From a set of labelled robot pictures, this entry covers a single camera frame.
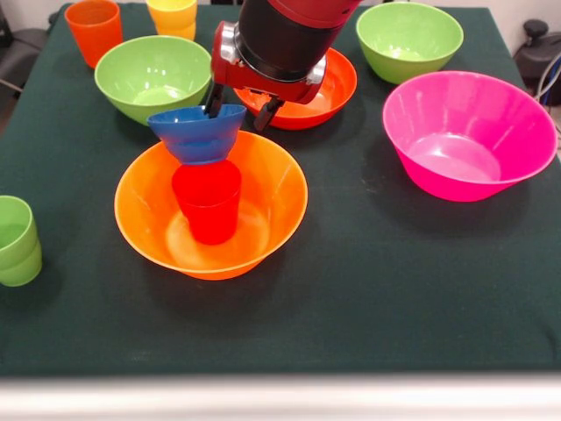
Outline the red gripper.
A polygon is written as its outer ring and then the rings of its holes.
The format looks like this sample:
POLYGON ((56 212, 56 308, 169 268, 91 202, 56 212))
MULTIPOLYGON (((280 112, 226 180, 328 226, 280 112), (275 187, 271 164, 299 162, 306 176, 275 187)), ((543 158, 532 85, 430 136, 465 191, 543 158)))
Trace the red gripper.
POLYGON ((266 93, 272 98, 265 103, 253 121, 257 132, 263 132, 285 102, 309 103, 319 91, 327 68, 327 57, 321 60, 300 80, 285 81, 263 75, 242 56, 236 41, 238 24, 221 21, 215 31, 212 47, 212 86, 204 105, 204 113, 215 118, 221 110, 224 87, 250 89, 266 93))

